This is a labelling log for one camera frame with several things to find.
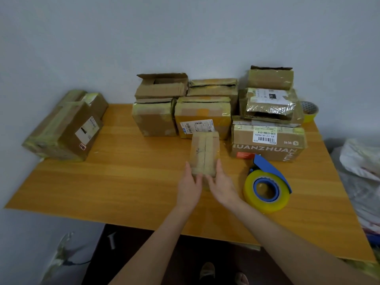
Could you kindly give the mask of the blue tape dispenser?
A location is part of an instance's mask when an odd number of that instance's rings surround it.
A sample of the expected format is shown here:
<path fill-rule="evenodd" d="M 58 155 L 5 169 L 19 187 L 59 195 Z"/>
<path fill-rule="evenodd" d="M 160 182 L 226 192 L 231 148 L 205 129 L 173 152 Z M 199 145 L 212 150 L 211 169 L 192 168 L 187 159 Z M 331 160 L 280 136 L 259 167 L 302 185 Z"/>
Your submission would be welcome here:
<path fill-rule="evenodd" d="M 259 194 L 258 186 L 261 183 L 267 185 L 273 191 L 273 197 L 264 197 Z M 266 203 L 287 203 L 292 189 L 284 175 L 275 166 L 262 156 L 255 155 L 253 166 L 250 168 L 245 181 L 244 193 L 247 196 L 250 195 L 251 200 L 255 198 Z"/>

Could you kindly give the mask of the open torn cardboard box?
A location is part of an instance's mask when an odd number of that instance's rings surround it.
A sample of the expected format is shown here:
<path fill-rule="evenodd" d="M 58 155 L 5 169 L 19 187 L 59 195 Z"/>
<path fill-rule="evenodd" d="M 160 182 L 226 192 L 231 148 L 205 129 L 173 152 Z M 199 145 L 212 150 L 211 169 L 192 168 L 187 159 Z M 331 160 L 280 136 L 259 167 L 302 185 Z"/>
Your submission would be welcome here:
<path fill-rule="evenodd" d="M 186 73 L 138 74 L 142 79 L 135 92 L 135 98 L 179 98 L 186 96 L 188 75 Z"/>

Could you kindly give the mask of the clear packing tape roll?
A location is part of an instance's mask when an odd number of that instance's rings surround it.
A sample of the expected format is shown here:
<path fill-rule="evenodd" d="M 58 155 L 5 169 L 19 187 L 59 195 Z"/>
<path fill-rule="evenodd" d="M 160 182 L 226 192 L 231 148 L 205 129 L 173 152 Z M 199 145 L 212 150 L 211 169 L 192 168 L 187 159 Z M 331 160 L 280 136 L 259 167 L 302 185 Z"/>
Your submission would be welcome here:
<path fill-rule="evenodd" d="M 292 190 L 278 175 L 260 169 L 251 172 L 243 187 L 245 201 L 264 214 L 283 209 L 290 200 Z"/>

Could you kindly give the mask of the printed cardboard box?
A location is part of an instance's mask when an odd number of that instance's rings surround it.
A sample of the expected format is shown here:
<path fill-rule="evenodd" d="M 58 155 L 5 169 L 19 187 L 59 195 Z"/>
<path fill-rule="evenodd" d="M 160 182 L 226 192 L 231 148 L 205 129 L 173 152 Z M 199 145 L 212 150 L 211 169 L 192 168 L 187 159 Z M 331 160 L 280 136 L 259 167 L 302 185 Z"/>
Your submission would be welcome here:
<path fill-rule="evenodd" d="M 231 157 L 253 159 L 254 155 L 260 155 L 268 161 L 293 162 L 306 148 L 306 133 L 301 127 L 232 117 Z"/>

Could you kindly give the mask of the cardboard box with green tape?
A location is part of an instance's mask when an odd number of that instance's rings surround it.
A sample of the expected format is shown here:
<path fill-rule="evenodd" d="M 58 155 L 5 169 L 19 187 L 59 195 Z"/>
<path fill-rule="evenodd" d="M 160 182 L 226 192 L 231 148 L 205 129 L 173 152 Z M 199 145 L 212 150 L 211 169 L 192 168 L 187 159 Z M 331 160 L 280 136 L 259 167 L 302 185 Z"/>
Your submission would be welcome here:
<path fill-rule="evenodd" d="M 87 93 L 80 99 L 80 101 L 87 103 L 100 119 L 103 118 L 106 110 L 109 107 L 108 102 L 99 92 Z"/>

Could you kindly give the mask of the small taped cardboard box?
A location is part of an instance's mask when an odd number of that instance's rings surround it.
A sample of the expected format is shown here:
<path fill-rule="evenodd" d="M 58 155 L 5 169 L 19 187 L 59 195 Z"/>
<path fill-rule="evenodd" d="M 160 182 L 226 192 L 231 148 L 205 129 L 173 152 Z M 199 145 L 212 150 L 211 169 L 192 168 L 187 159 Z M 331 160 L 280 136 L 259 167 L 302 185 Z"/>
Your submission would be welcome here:
<path fill-rule="evenodd" d="M 220 138 L 215 132 L 194 132 L 189 164 L 193 176 L 198 174 L 216 176 L 216 164 L 220 158 Z"/>

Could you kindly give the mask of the white plastic bags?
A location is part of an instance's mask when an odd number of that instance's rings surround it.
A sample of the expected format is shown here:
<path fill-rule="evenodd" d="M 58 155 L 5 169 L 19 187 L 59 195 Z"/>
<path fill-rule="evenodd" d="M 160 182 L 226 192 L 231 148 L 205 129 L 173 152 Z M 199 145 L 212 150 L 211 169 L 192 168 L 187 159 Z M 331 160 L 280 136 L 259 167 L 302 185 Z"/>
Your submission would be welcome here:
<path fill-rule="evenodd" d="M 347 139 L 330 157 L 361 227 L 380 235 L 380 147 Z"/>

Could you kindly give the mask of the person's right forearm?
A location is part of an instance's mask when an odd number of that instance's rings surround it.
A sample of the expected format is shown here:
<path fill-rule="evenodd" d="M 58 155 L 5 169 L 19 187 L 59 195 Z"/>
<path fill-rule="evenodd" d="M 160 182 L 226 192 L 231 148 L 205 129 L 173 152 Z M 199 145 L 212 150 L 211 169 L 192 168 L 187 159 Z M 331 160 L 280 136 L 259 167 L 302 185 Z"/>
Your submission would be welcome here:
<path fill-rule="evenodd" d="M 250 231 L 293 285 L 380 285 L 242 201 L 224 205 Z"/>

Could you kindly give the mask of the person's right hand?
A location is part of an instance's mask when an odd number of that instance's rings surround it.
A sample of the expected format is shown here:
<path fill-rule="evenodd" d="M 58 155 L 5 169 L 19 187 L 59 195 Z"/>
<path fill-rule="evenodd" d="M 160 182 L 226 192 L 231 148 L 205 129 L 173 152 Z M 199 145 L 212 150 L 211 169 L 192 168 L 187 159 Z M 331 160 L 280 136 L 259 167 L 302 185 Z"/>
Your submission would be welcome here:
<path fill-rule="evenodd" d="M 215 199 L 226 209 L 234 211 L 241 203 L 241 199 L 235 189 L 231 178 L 225 174 L 221 160 L 216 162 L 216 188 L 210 188 Z"/>

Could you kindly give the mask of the plastic-wrapped box with white label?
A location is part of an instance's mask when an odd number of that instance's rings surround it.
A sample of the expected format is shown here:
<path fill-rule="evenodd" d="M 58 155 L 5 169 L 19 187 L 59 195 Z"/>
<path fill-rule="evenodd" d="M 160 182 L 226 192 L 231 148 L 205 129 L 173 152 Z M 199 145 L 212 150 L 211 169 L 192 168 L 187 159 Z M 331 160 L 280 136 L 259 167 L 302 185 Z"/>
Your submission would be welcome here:
<path fill-rule="evenodd" d="M 238 91 L 240 117 L 285 127 L 299 127 L 304 121 L 295 89 L 245 88 Z"/>

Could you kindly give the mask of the cardboard box with shipping label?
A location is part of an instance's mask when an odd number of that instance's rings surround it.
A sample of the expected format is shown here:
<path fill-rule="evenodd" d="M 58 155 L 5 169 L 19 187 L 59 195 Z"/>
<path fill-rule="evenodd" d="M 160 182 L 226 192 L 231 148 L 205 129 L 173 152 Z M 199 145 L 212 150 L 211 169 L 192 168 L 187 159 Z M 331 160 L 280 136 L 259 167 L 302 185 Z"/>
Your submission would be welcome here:
<path fill-rule="evenodd" d="M 174 118 L 182 139 L 192 139 L 195 132 L 218 132 L 228 139 L 231 129 L 231 104 L 227 96 L 180 97 Z"/>

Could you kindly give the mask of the torn-top cardboard box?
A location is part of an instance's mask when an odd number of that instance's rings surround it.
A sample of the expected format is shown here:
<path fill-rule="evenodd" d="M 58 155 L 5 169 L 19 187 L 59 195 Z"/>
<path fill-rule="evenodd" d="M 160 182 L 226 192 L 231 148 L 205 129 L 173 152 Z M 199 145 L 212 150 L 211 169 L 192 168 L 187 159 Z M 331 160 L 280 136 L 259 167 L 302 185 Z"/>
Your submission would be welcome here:
<path fill-rule="evenodd" d="M 293 87 L 292 67 L 260 67 L 252 65 L 246 87 L 289 91 Z"/>

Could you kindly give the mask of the plain taped cardboard box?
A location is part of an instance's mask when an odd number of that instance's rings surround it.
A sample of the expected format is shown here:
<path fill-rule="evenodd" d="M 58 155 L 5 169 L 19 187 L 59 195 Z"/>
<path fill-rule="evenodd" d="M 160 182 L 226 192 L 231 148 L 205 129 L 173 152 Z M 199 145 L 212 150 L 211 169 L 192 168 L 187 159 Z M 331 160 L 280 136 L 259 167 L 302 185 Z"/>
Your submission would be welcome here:
<path fill-rule="evenodd" d="M 175 137 L 178 129 L 174 118 L 175 98 L 136 100 L 132 117 L 144 137 Z"/>

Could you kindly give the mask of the yellow tape roll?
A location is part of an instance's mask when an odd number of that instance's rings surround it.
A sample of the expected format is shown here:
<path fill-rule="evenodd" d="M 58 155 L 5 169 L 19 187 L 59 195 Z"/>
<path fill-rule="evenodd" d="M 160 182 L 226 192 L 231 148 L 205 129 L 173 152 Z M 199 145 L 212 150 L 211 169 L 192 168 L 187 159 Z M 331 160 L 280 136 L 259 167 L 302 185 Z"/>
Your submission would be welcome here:
<path fill-rule="evenodd" d="M 300 104 L 304 114 L 303 124 L 312 122 L 319 113 L 318 106 L 310 101 L 300 101 Z"/>

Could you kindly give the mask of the person's left hand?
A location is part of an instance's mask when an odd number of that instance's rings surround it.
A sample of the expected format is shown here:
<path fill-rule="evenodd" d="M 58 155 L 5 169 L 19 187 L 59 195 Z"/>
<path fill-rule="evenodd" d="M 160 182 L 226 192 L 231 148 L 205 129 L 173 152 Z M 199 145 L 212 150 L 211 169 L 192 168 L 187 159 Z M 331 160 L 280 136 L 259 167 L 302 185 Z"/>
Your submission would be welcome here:
<path fill-rule="evenodd" d="M 199 202 L 202 185 L 195 185 L 194 179 L 195 177 L 192 175 L 190 164 L 186 162 L 183 176 L 178 183 L 176 203 L 176 205 L 183 210 L 193 211 Z"/>

